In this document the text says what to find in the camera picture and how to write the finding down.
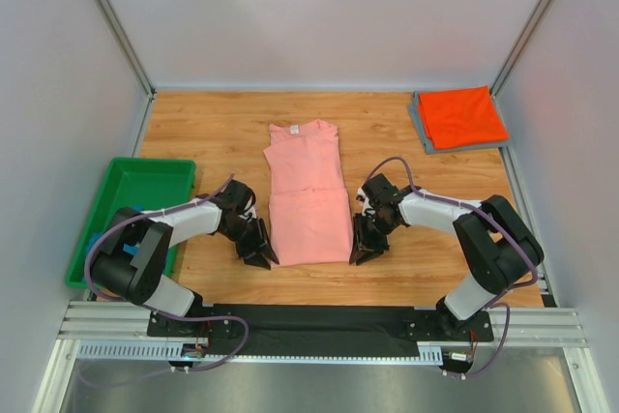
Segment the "pink t-shirt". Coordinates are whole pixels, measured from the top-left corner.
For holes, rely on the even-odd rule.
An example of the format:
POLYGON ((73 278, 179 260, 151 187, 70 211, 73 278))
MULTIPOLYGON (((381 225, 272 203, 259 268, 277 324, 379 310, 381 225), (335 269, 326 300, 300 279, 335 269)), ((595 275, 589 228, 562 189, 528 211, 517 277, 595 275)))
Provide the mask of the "pink t-shirt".
POLYGON ((317 119, 270 125, 269 134, 263 154, 271 171, 271 241, 279 265, 346 263, 353 227, 339 127, 317 119))

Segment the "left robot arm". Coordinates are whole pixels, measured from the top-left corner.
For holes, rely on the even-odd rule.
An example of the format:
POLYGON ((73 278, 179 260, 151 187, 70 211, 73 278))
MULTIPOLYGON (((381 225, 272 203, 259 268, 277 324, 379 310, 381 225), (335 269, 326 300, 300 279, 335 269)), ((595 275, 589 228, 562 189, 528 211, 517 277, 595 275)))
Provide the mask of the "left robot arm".
POLYGON ((203 320, 199 294, 164 274, 168 250, 190 239, 220 234, 233 243, 244 264, 269 270, 280 261, 266 224, 246 184, 228 178, 210 194, 160 210, 118 210, 89 250, 84 278, 93 293, 126 301, 166 318, 203 320))

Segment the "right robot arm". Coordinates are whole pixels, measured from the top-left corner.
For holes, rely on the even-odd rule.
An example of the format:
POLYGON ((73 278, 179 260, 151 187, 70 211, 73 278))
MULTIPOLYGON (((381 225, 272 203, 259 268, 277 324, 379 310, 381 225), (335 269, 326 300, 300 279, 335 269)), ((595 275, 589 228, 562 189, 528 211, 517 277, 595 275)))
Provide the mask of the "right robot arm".
POLYGON ((378 174, 358 190, 362 211, 353 217, 349 262, 361 265, 390 249, 398 227, 426 227, 457 238, 469 273, 437 308, 466 321, 493 303, 544 261, 541 245, 501 195, 460 200, 416 186, 398 189, 378 174))

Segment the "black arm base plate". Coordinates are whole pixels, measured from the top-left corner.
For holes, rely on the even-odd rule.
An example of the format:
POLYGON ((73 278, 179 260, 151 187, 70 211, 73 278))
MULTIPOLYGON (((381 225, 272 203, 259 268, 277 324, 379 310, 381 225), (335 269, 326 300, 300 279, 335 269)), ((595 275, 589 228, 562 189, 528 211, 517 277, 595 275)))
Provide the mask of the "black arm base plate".
MULTIPOLYGON (((202 307, 195 315, 184 318, 162 315, 153 312, 150 315, 147 334, 153 337, 214 337, 232 335, 233 318, 238 316, 215 316, 212 306, 202 307)), ((444 310, 412 309, 409 322, 409 336, 414 341, 453 341, 453 342, 490 342, 494 340, 489 314, 479 311, 467 320, 459 321, 444 310)))

